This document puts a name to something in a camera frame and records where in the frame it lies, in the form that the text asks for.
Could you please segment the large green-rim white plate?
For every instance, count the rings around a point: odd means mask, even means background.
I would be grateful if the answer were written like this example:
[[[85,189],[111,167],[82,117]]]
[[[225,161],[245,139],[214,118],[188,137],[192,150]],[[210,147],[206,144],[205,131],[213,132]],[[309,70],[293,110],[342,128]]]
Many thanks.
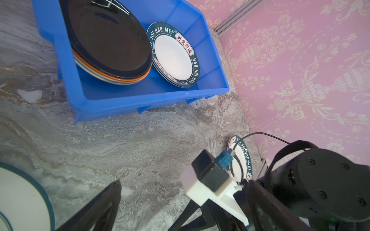
[[[227,169],[235,177],[237,183],[241,183],[244,179],[249,181],[253,176],[251,156],[245,142],[238,135],[232,136],[228,142],[228,149],[234,148],[236,154]]]

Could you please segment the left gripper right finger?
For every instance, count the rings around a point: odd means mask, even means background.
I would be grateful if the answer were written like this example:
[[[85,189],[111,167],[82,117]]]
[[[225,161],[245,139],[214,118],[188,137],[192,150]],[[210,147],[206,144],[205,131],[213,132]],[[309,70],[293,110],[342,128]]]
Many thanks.
[[[312,231],[258,182],[244,182],[241,208],[248,231]]]

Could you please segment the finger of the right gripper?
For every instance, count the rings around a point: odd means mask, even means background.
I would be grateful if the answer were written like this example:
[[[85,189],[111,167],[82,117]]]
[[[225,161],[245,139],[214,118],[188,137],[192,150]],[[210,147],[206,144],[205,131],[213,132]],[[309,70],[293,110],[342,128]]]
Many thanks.
[[[208,227],[216,226],[219,231],[245,231],[245,225],[226,212],[215,202],[208,200],[202,206],[202,215]]]
[[[201,210],[201,215],[190,222],[187,225],[184,225],[185,222],[198,210]],[[183,213],[179,218],[173,223],[173,225],[168,229],[168,231],[202,231],[208,229],[208,223],[204,215],[205,205],[200,207],[197,203],[190,200]]]

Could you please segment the small green-rim plate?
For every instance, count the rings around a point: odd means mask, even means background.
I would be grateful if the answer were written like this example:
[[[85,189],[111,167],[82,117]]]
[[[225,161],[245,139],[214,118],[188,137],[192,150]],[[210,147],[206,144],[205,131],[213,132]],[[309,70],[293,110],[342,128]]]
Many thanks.
[[[171,84],[190,88],[199,80],[200,67],[195,50],[175,27],[155,22],[147,29],[152,48],[152,63]]]

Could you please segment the orange plate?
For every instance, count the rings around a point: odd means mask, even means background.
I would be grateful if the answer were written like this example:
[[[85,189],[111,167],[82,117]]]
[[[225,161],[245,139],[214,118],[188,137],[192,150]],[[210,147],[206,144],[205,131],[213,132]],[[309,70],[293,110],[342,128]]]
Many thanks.
[[[99,80],[112,83],[112,84],[116,84],[116,85],[132,85],[132,84],[138,83],[142,81],[144,78],[146,78],[146,76],[150,73],[152,69],[152,65],[150,65],[150,68],[146,73],[144,73],[140,77],[133,78],[133,79],[116,77],[110,74],[103,73],[102,71],[96,69],[95,67],[92,67],[83,58],[81,58],[74,49],[72,49],[72,52],[73,52],[75,62],[79,67],[81,67],[83,70],[90,73],[92,76],[96,77]]]

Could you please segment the white plate black flower outline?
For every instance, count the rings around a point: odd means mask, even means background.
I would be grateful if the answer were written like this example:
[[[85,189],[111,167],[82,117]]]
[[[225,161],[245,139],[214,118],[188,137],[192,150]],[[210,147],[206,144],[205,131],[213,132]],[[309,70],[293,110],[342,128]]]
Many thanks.
[[[44,188],[26,172],[1,162],[1,230],[54,231],[55,222]]]

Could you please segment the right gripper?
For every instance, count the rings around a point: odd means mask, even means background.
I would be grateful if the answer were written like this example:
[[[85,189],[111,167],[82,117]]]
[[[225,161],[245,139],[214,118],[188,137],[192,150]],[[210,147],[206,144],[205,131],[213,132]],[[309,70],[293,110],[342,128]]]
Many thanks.
[[[281,149],[257,180],[317,231],[370,229],[370,167],[308,141]]]

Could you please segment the cream plate small motifs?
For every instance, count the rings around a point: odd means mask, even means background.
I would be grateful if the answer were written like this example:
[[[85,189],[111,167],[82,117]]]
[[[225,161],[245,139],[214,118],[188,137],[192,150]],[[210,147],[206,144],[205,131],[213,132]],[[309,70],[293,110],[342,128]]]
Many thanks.
[[[126,79],[120,79],[120,78],[117,78],[117,77],[107,77],[107,76],[104,76],[102,74],[99,74],[97,71],[94,71],[92,68],[88,67],[87,64],[85,64],[83,61],[81,61],[76,55],[74,55],[74,60],[76,62],[76,64],[82,68],[84,71],[86,71],[88,74],[92,75],[93,77],[101,80],[101,81],[104,81],[104,82],[107,82],[107,83],[111,83],[111,84],[115,84],[115,85],[133,85],[133,84],[136,84],[136,83],[139,83],[141,82],[142,80],[144,80],[146,78],[146,76],[149,74],[149,72],[147,72],[145,75],[143,75],[142,77],[139,77],[137,80],[126,80]]]

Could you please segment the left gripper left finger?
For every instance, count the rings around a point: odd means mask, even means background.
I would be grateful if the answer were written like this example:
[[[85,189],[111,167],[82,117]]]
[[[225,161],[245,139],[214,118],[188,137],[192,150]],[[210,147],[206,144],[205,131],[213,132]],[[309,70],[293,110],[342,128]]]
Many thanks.
[[[118,213],[121,190],[119,180],[112,182],[58,230],[111,231]]]

